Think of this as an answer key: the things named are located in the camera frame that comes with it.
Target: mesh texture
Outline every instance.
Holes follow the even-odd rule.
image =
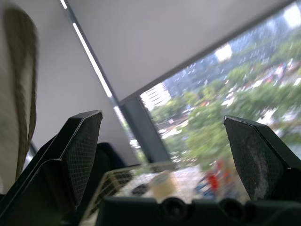
[[[100,121],[101,114],[85,119],[63,158],[77,205],[81,202],[94,163]]]

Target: tree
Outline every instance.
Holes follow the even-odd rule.
[[[290,40],[281,44],[273,55],[271,62],[276,65],[291,58],[301,60],[301,40]]]
[[[156,123],[167,121],[180,115],[186,107],[185,102],[179,97],[173,98],[163,106],[156,106],[150,112]]]
[[[198,95],[194,92],[184,92],[184,99],[186,103],[190,106],[195,106],[198,101]]]
[[[183,133],[168,137],[163,141],[167,145],[173,160],[180,160],[184,158],[187,147],[184,142]]]
[[[234,68],[228,74],[229,83],[232,86],[237,84],[239,87],[242,87],[245,84],[246,78],[248,77],[250,71],[251,69],[249,65],[242,65]]]
[[[226,129],[222,121],[216,121],[214,124],[192,131],[186,145],[190,150],[188,155],[197,157],[203,167],[214,162],[218,157],[231,155]]]

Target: blurry object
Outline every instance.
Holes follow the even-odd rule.
[[[176,182],[170,171],[166,170],[156,175],[149,183],[152,196],[162,200],[176,189]]]
[[[236,198],[240,202],[248,200],[249,198],[245,189],[237,191],[237,189],[241,189],[241,187],[237,186],[235,181],[233,182],[233,186],[224,186],[224,183],[221,182],[223,178],[221,175],[226,174],[223,169],[219,170],[219,173],[214,172],[213,170],[212,173],[203,172],[201,171],[200,166],[195,162],[185,161],[180,163],[157,162],[149,165],[109,171],[102,178],[101,183],[94,194],[91,205],[88,207],[80,225],[93,225],[92,223],[88,224],[88,222],[91,222],[91,218],[93,218],[94,213],[98,211],[105,196],[128,197],[129,199],[155,197],[157,203],[162,203],[168,197],[178,197],[184,203],[190,204],[193,199],[221,200],[222,198],[227,197],[227,192],[220,191],[224,188],[228,188],[237,194]],[[218,190],[215,193],[211,189],[211,183],[207,177],[210,174],[214,174],[215,181],[211,181],[211,183],[215,190]],[[152,189],[148,189],[145,192],[144,187],[141,191],[143,194],[139,194],[139,197],[137,197],[136,194],[133,194],[133,191],[136,191],[137,188],[141,188],[139,187],[141,185],[148,185],[148,187],[151,187],[154,179],[159,179],[160,181],[163,179],[162,181],[168,182],[162,183],[160,188],[157,187],[157,191],[159,193],[160,191],[163,191],[164,194],[156,196],[157,191],[153,192]]]
[[[301,161],[266,125],[225,116],[237,172],[251,200],[301,202]]]
[[[86,212],[87,207],[93,205],[92,202],[98,202],[98,200],[102,199],[103,194],[99,194],[98,197],[94,198],[94,194],[99,186],[100,181],[106,172],[110,170],[116,170],[125,168],[126,165],[123,160],[118,156],[116,151],[109,143],[99,143],[97,144],[95,160],[91,170],[91,174],[81,200],[79,207],[77,208],[74,214],[69,216],[69,220],[73,226],[76,226],[83,219],[84,214]],[[124,173],[123,178],[119,178],[123,181],[123,183],[127,183],[132,179],[132,175],[130,173]],[[112,194],[117,192],[113,186],[106,183],[107,190],[110,190]],[[89,215],[93,215],[97,212],[98,208],[94,208],[90,211]]]
[[[146,184],[141,184],[137,187],[135,187],[133,190],[132,190],[132,194],[134,196],[141,196],[141,195],[144,195],[146,192],[148,191],[148,185]]]
[[[36,124],[36,28],[0,3],[0,176],[6,193],[20,176]]]
[[[186,204],[168,198],[161,204],[151,198],[105,197],[97,226],[295,226],[301,223],[297,202],[248,201],[233,199],[219,203],[193,200]]]
[[[61,225],[79,206],[94,162],[101,111],[75,115],[0,200],[1,226]]]

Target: wire mesh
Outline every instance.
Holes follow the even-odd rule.
[[[166,171],[170,172],[175,189],[163,198],[156,198],[158,203],[161,203],[167,197],[178,197],[185,203],[191,203],[193,199],[208,199],[204,192],[199,192],[198,188],[201,186],[202,191],[208,190],[211,189],[212,184],[207,179],[208,173],[204,172],[195,162],[152,163],[116,169],[105,173],[83,219],[89,219],[88,222],[90,222],[91,218],[95,218],[103,197],[106,195],[116,197],[154,197],[154,192],[150,187],[151,180],[158,174]],[[220,189],[215,192],[216,195],[214,197],[210,197],[211,199],[218,201],[231,196],[231,192],[227,191],[235,191],[235,199],[241,202],[245,202],[248,199],[237,172],[233,171],[231,176],[231,180],[227,177],[227,181],[231,181],[231,183],[225,183],[225,177],[217,177]]]

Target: window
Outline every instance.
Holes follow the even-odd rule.
[[[174,162],[206,168],[231,156],[225,115],[269,125],[301,157],[300,9],[291,4],[141,94]]]

